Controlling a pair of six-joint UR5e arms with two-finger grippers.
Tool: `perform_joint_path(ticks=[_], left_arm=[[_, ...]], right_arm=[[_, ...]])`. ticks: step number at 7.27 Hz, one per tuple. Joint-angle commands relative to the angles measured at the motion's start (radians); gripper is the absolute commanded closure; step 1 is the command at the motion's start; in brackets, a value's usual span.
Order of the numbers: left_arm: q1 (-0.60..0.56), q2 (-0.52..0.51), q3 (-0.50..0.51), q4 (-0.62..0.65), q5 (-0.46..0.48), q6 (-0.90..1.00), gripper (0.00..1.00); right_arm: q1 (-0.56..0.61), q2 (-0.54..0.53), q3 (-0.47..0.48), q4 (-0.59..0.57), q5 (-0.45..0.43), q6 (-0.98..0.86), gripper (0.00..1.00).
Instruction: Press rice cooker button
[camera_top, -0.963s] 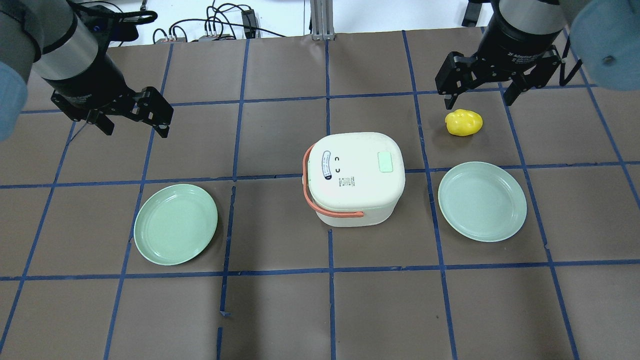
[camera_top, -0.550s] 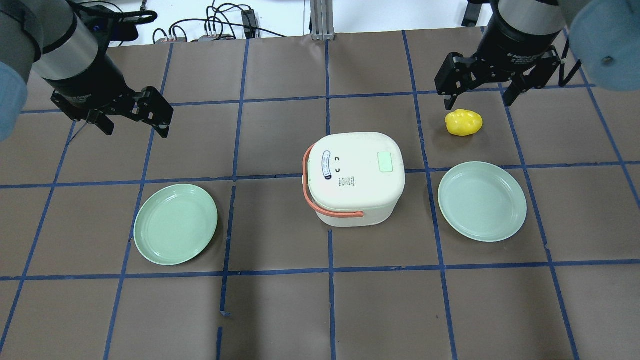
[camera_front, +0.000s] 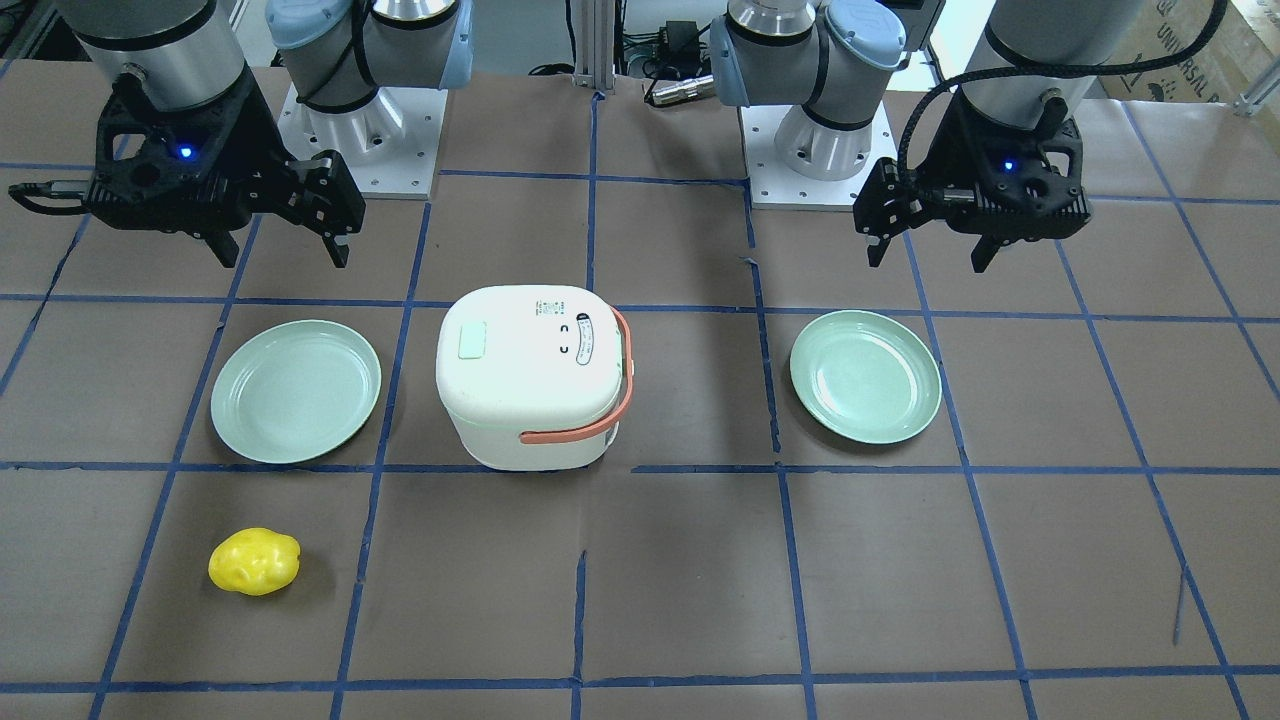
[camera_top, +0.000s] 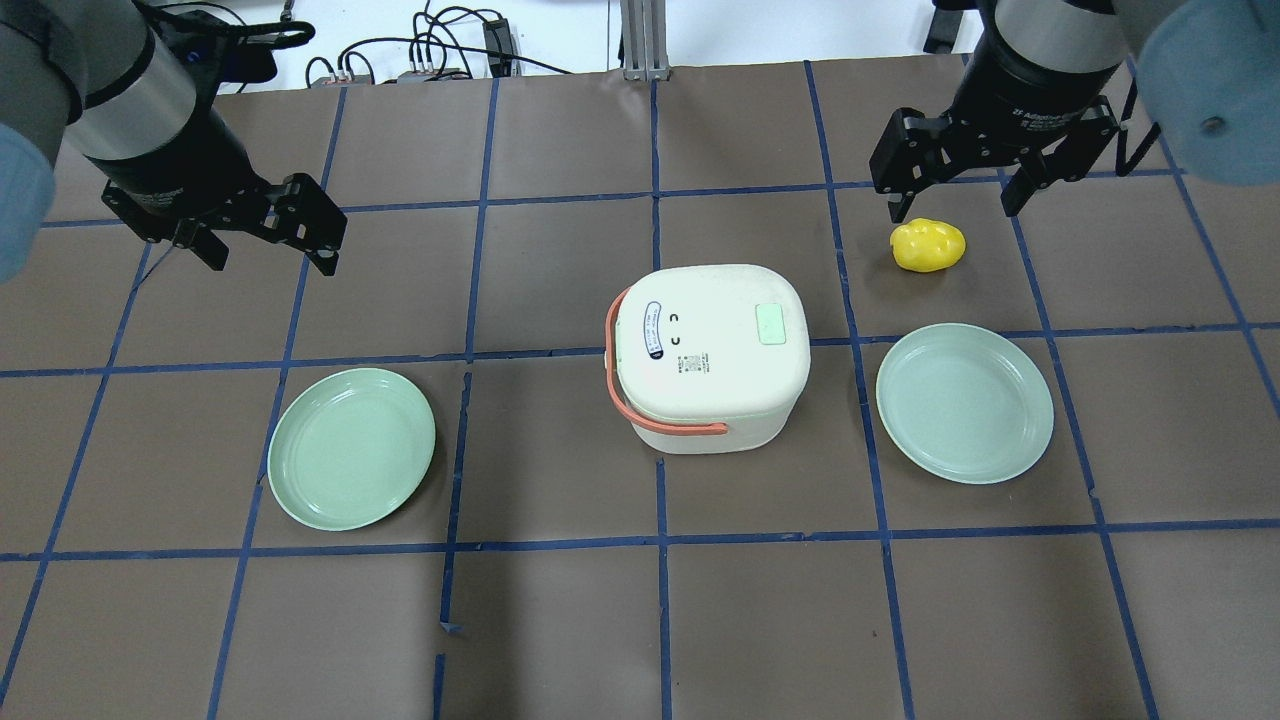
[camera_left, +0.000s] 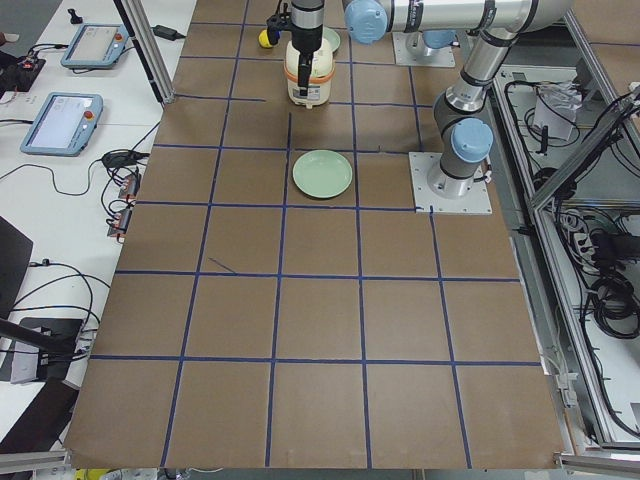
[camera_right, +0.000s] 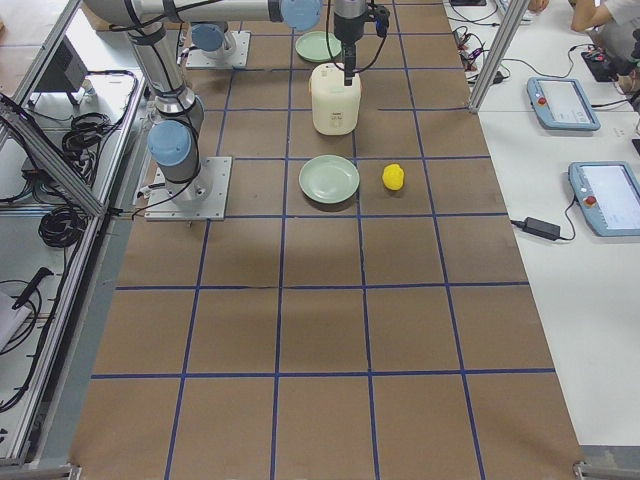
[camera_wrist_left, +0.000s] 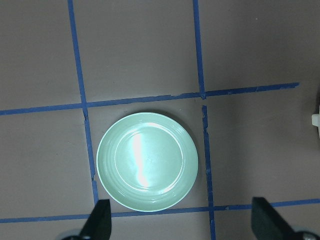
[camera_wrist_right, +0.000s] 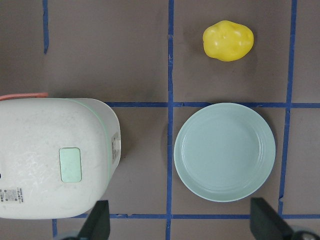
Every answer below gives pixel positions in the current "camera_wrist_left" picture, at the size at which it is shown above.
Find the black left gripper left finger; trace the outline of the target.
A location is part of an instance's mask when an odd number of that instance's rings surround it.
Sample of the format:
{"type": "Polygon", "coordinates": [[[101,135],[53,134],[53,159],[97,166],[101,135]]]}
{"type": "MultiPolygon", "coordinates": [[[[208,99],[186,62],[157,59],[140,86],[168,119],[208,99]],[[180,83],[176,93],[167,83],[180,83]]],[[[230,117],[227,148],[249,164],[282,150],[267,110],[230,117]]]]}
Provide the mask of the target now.
{"type": "Polygon", "coordinates": [[[111,205],[99,200],[79,233],[81,240],[109,240],[111,237],[111,205]]]}

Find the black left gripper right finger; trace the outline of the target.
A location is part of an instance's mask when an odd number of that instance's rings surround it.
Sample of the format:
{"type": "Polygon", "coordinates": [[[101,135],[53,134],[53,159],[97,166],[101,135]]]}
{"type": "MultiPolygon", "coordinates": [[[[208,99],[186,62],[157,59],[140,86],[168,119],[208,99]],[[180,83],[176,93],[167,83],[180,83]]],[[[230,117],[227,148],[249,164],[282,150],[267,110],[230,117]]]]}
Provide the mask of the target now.
{"type": "Polygon", "coordinates": [[[257,240],[289,240],[296,232],[264,197],[253,197],[251,229],[257,240]]]}

